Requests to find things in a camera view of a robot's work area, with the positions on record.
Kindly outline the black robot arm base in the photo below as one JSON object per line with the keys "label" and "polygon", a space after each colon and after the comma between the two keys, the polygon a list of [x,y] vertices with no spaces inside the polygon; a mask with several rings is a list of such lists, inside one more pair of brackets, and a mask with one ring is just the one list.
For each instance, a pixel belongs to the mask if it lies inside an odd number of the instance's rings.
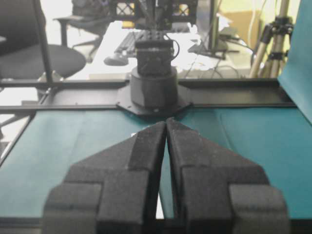
{"label": "black robot arm base", "polygon": [[189,107],[190,90],[178,84],[174,42],[141,40],[135,43],[137,65],[130,82],[120,88],[117,106],[138,116],[173,116]]}

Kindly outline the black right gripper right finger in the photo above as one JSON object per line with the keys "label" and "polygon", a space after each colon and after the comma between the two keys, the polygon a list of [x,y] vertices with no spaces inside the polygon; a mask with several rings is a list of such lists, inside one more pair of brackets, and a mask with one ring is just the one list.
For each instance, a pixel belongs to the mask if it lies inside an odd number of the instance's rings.
{"label": "black right gripper right finger", "polygon": [[288,234],[288,209],[257,163],[166,121],[177,213],[189,234]]}

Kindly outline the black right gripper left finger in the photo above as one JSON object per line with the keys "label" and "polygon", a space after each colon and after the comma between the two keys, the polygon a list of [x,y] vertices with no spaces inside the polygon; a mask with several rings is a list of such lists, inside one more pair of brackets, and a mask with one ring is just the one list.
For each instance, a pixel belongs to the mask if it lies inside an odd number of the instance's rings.
{"label": "black right gripper left finger", "polygon": [[144,233],[156,217],[165,143],[161,121],[71,165],[46,200],[43,233]]}

